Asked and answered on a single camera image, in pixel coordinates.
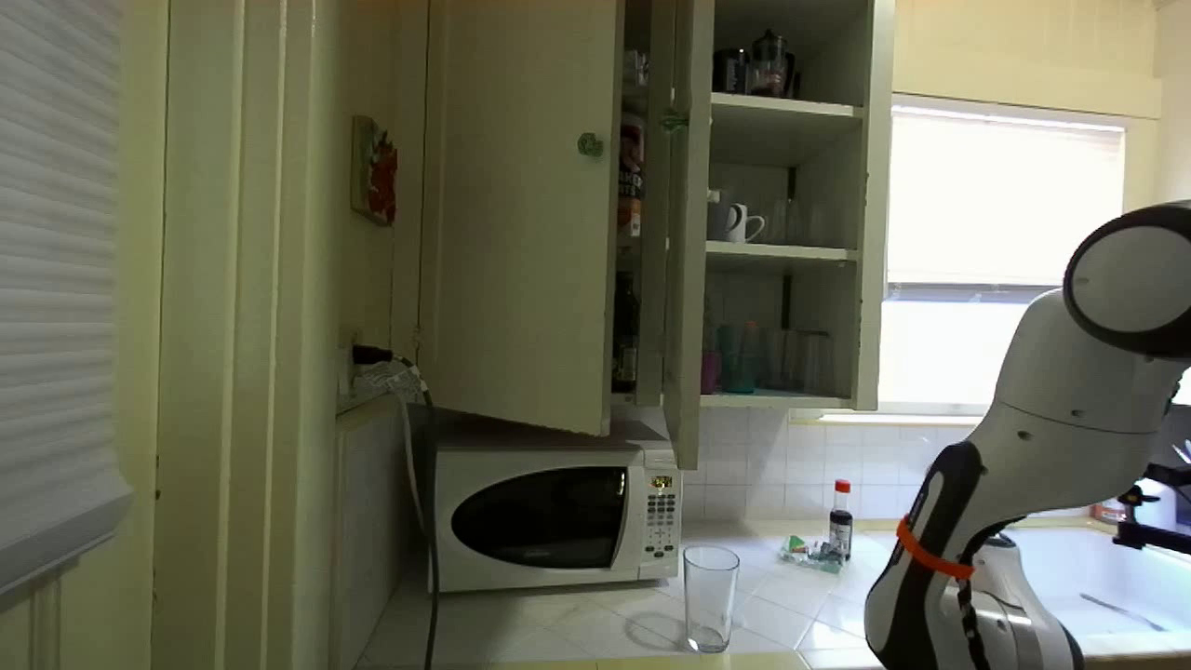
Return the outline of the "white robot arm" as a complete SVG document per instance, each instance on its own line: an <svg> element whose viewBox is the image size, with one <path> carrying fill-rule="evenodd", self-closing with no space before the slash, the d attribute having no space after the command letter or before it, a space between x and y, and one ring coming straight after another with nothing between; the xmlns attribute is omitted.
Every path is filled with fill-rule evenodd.
<svg viewBox="0 0 1191 670"><path fill-rule="evenodd" d="M1009 523L1125 496L1191 364L1191 203L1093 226L1009 342L987 415L944 447L865 597L884 670L1084 670Z"/></svg>

